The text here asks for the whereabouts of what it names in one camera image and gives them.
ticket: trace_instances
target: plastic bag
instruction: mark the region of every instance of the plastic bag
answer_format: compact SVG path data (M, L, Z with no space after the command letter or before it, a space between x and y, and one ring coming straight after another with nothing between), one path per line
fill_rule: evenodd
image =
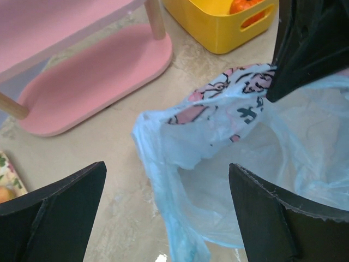
M314 201L349 210L349 77L335 74L271 104L275 68L229 69L165 111L142 113L138 154L175 262L207 262L205 241L243 247L228 182L238 163Z

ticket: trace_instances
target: yellow basket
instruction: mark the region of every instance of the yellow basket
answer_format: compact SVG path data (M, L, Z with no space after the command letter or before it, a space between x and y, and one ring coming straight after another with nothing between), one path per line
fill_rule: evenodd
M228 53L266 31L273 22L279 0L263 0L229 15L233 0L162 0L178 23L212 53ZM244 28L243 23L264 11L264 17Z

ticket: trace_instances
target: pink shelf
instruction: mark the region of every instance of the pink shelf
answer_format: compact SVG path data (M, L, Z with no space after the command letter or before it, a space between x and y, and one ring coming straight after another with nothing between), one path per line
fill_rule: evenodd
M145 0L0 0L0 82L140 7Z
M19 97L29 109L19 124L40 136L62 133L158 77L171 57L168 35L156 41L150 25L125 28L36 77Z

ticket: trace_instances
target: wooden post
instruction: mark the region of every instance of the wooden post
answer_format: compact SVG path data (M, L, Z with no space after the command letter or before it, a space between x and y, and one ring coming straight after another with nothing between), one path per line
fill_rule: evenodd
M161 15L159 0L146 0L144 5L146 6L146 11L149 18L149 23L152 28L154 39L164 39L166 36L166 31L163 17Z
M28 116L29 110L20 105L19 103L13 101L11 98L5 96L0 92L0 110L12 115L17 119L24 119Z

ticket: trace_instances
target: beige marble tabletop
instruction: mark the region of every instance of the beige marble tabletop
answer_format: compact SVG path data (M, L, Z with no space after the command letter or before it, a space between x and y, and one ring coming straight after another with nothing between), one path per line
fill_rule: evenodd
M217 56L194 41L166 11L163 15L173 41L174 56L160 78L59 136L30 135L12 118L0 130L0 149L10 157L29 191L62 179L92 162L105 161L107 179L86 262L171 261L164 223L130 136L135 120L140 112L175 105L228 67L272 59L278 18L267 32L227 55ZM140 8L59 53L49 66L124 26L146 21L145 10ZM213 262L247 261L243 250L208 245Z

